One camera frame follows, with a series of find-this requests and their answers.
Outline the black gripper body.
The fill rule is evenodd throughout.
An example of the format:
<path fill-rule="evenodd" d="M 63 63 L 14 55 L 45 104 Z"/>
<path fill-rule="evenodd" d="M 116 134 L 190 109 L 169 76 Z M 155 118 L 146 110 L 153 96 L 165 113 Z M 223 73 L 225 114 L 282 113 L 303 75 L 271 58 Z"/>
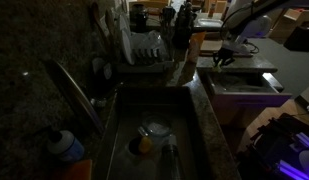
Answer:
<path fill-rule="evenodd" d="M 219 51 L 213 53 L 214 66 L 227 66 L 233 63 L 233 51 L 225 48 L 221 48 Z"/>

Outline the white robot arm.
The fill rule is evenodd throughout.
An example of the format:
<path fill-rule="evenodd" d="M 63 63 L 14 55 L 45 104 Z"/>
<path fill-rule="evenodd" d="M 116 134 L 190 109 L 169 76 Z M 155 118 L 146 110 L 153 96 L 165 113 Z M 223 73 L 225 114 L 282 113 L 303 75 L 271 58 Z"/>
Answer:
<path fill-rule="evenodd" d="M 232 0 L 221 29 L 221 48 L 213 54 L 215 67 L 234 62 L 233 54 L 250 54 L 247 39 L 262 37 L 271 29 L 267 14 L 276 9 L 309 7 L 309 0 Z"/>

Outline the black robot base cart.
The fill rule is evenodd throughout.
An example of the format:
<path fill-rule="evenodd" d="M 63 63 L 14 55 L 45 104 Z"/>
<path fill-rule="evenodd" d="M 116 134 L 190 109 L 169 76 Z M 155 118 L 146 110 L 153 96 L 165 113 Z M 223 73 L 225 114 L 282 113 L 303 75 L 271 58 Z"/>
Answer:
<path fill-rule="evenodd" d="M 309 125 L 287 113 L 271 118 L 267 125 L 260 126 L 250 138 L 251 143 L 246 150 L 236 155 L 242 180 L 295 180 L 280 171 L 281 161 L 306 173 L 299 155 L 309 147 L 297 138 L 300 133 L 309 137 Z"/>

